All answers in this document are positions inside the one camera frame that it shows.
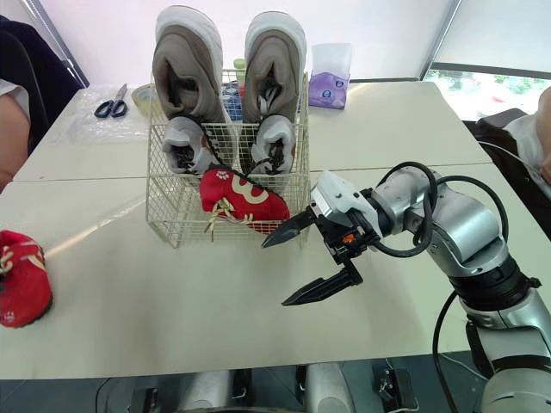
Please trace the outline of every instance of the wire basket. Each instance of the wire basket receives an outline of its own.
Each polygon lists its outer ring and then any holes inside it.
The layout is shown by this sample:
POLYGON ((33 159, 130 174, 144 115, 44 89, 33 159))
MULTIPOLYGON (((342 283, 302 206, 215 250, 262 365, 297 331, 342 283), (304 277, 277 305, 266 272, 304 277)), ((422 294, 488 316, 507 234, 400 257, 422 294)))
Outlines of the wire basket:
MULTIPOLYGON (((228 89, 234 89, 234 86, 237 86, 238 78, 242 78, 244 75, 245 71, 224 71, 222 96, 228 89)), ((291 216, 304 211, 310 200, 308 106, 301 104, 308 102, 307 85, 305 73, 302 97, 294 125, 296 148, 291 172, 276 176, 249 175, 252 181, 278 193, 287 203, 291 216)), ((237 119, 240 116, 241 101, 235 99, 237 96, 234 95, 233 90, 230 93, 232 93, 232 99, 222 98, 222 101, 229 115, 233 119, 237 119)), ((243 225, 219 219, 211 231, 206 231, 212 214, 202 210, 199 194, 201 176, 174 174, 169 169, 165 155, 161 151, 167 122, 168 120, 159 105, 155 87, 152 86, 145 210, 147 223, 174 248, 189 241, 254 240, 261 243, 265 238, 265 233, 273 231, 280 221, 253 221, 249 225, 243 225)), ((240 165, 242 161, 249 160, 249 148, 257 136, 258 124, 233 121, 224 124, 203 124, 202 126, 210 135, 211 140, 218 142, 220 159, 238 172, 243 172, 240 165)), ((300 247, 307 237, 308 230, 303 231, 297 237, 300 247)))

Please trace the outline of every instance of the red baby shoe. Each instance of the red baby shoe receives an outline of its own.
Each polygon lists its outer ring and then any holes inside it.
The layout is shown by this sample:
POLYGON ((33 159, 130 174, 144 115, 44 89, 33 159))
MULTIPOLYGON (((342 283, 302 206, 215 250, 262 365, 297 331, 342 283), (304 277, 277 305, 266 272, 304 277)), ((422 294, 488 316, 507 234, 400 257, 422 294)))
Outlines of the red baby shoe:
POLYGON ((255 231, 270 234, 278 224, 257 221, 284 221, 289 209, 281 196, 261 187, 236 170, 217 166, 208 170, 199 186, 203 210, 213 218, 247 224, 255 231))
POLYGON ((26 235, 0 231, 0 324, 31 324, 52 301, 42 248, 26 235))

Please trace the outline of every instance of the white wall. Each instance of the white wall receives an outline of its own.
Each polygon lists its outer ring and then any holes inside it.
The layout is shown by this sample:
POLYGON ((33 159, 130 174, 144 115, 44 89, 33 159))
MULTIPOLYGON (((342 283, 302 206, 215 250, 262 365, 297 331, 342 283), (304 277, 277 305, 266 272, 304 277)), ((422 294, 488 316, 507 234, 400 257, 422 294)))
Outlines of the white wall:
MULTIPOLYGON (((175 3, 41 2, 92 83, 148 82, 157 14, 175 3)), ((222 36, 225 67, 232 67, 233 59, 243 57, 251 19, 261 11, 279 9, 301 22, 309 45, 352 42, 352 77, 367 78, 417 77, 443 23, 449 0, 187 0, 183 4, 200 9, 214 20, 222 36)))
POLYGON ((437 62, 551 72, 551 1, 463 0, 437 62))

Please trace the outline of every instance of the green bottle cap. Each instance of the green bottle cap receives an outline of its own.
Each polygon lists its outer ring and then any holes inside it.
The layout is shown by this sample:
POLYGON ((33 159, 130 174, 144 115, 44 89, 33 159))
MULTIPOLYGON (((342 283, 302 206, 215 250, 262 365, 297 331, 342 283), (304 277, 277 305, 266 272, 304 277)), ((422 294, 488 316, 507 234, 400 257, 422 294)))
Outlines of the green bottle cap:
POLYGON ((236 69, 244 69, 245 68, 245 59, 238 58, 233 60, 233 67, 236 69))

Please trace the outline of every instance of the gray shoe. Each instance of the gray shoe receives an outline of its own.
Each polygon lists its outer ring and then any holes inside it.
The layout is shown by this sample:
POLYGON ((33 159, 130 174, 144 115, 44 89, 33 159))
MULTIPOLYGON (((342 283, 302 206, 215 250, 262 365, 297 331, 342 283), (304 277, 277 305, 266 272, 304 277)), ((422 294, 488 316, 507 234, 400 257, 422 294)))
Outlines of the gray shoe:
POLYGON ((156 36, 153 76, 169 119, 170 136, 165 134, 163 151, 170 169, 202 174, 211 163, 231 166, 235 153, 231 131, 208 126, 202 135, 196 133, 201 124, 230 122, 220 100, 222 43, 214 23, 198 10, 171 6, 159 14, 156 36), (201 146, 208 151, 198 151, 201 146), (176 165, 175 159, 183 161, 176 165))
POLYGON ((269 128, 260 127, 254 131, 256 136, 253 137, 251 130, 244 128, 239 140, 241 169, 245 174, 288 173, 293 159, 285 157, 294 156, 293 124, 306 60, 306 37, 302 27, 286 13, 269 11, 257 15, 247 31, 245 59, 243 122, 262 123, 273 115, 278 118, 272 120, 269 128), (277 121, 286 125, 277 128, 277 121), (288 129, 288 136, 273 142, 275 128, 288 129), (265 136, 264 130, 271 133, 265 136))

